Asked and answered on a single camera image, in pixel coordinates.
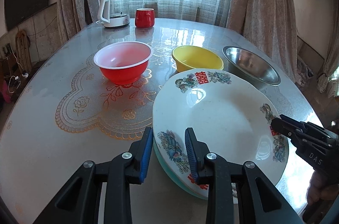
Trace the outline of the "right hand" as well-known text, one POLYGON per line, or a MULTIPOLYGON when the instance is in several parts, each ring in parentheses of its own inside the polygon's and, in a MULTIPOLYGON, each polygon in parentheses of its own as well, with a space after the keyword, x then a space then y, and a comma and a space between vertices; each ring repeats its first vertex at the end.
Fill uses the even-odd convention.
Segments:
POLYGON ((335 200, 337 195, 338 184, 327 185, 327 178, 321 173, 314 171, 307 190, 307 204, 312 205, 320 199, 335 200))

